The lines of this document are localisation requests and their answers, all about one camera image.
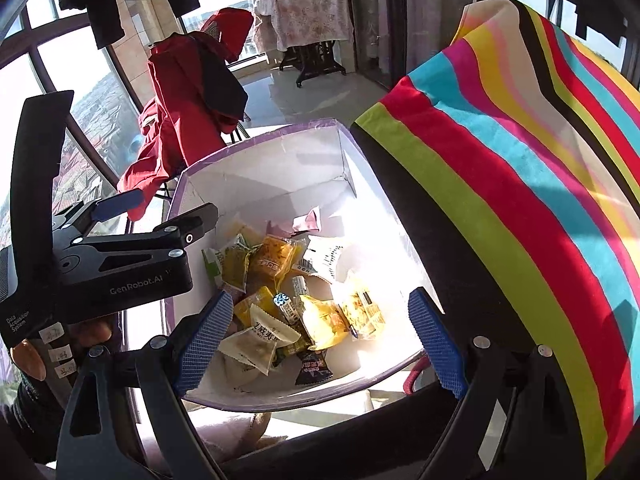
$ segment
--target black metal table base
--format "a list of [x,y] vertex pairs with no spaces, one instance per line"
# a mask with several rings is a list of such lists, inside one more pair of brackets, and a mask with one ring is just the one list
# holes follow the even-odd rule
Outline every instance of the black metal table base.
[[323,74],[341,72],[347,75],[344,67],[334,59],[335,41],[320,41],[304,46],[290,46],[284,53],[280,63],[280,70],[286,66],[293,66],[300,70],[296,79],[298,88],[302,88],[302,82],[313,79]]

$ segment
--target storage box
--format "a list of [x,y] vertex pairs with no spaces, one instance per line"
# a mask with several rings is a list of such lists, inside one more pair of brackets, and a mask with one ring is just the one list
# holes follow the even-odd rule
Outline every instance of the storage box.
[[436,295],[375,174],[340,123],[322,120],[286,126],[204,158],[182,174],[169,217],[206,202],[218,207],[220,219],[215,230],[187,248],[193,289],[166,300],[170,330],[211,297],[201,249],[222,246],[237,215],[264,232],[267,221],[290,222],[314,206],[320,207],[320,235],[349,241],[338,260],[337,281],[345,280],[350,269],[363,277],[386,326],[375,340],[349,337],[329,348],[326,362],[333,379],[308,388],[295,386],[301,364],[294,356],[268,376],[233,389],[226,382],[223,356],[217,352],[200,386],[188,392],[187,399],[238,412],[310,406],[369,388],[422,351],[408,318],[407,300],[418,286],[432,298]]

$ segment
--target finger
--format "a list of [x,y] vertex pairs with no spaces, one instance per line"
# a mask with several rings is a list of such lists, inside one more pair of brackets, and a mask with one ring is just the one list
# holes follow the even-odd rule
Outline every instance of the finger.
[[94,319],[78,326],[76,339],[84,348],[104,343],[111,337],[111,327],[103,319]]
[[47,369],[35,347],[26,339],[18,346],[11,348],[11,359],[29,377],[38,381],[44,381],[47,377]]

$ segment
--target red stripe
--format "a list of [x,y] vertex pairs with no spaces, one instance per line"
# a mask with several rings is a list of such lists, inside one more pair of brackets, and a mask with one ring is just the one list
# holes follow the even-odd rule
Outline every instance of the red stripe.
[[613,98],[620,104],[622,109],[627,113],[631,120],[640,128],[640,110],[622,91],[622,89],[611,79],[604,71],[589,57],[585,56],[571,38],[567,37],[567,43],[575,56],[580,60],[582,65],[597,79],[597,81],[606,88]]
[[609,459],[633,427],[634,403],[628,355],[600,283],[558,219],[513,169],[434,108],[408,77],[382,103],[487,202],[538,266],[589,363],[607,430]]
[[565,166],[538,138],[528,132],[521,124],[511,119],[506,113],[498,108],[484,91],[480,77],[478,58],[471,45],[464,39],[443,52],[453,65],[456,77],[460,86],[460,91],[469,103],[478,108],[481,112],[494,118],[500,126],[507,130],[516,139],[530,147],[538,158],[558,177],[567,187],[591,217],[594,224],[602,233],[603,238],[609,243],[611,250],[616,255],[616,259],[625,273],[633,291],[636,303],[640,304],[640,276],[638,270],[629,256],[626,247],[622,243],[620,236],[613,228],[613,225],[603,213],[598,203],[584,189],[580,183]]
[[629,168],[634,178],[636,180],[640,180],[640,161],[638,160],[636,151],[633,149],[631,144],[629,144],[629,141],[626,140],[626,137],[613,121],[611,116],[607,114],[606,110],[594,95],[589,92],[589,89],[582,81],[580,81],[580,78],[575,75],[571,70],[571,67],[569,67],[569,64],[560,50],[560,46],[558,45],[554,26],[551,22],[542,20],[540,17],[534,19],[539,20],[544,28],[546,39],[553,56],[554,65],[556,70],[558,70],[560,79],[574,98],[586,108],[595,121],[600,125],[606,136],[609,137],[616,151],[620,154],[622,160],[625,161],[626,166]]

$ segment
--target table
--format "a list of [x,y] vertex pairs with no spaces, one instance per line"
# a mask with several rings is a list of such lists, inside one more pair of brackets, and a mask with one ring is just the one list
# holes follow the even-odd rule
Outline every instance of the table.
[[351,40],[347,0],[256,0],[254,42],[260,52],[284,52],[280,70],[293,65],[302,82],[331,72],[346,74],[334,59],[335,41]]

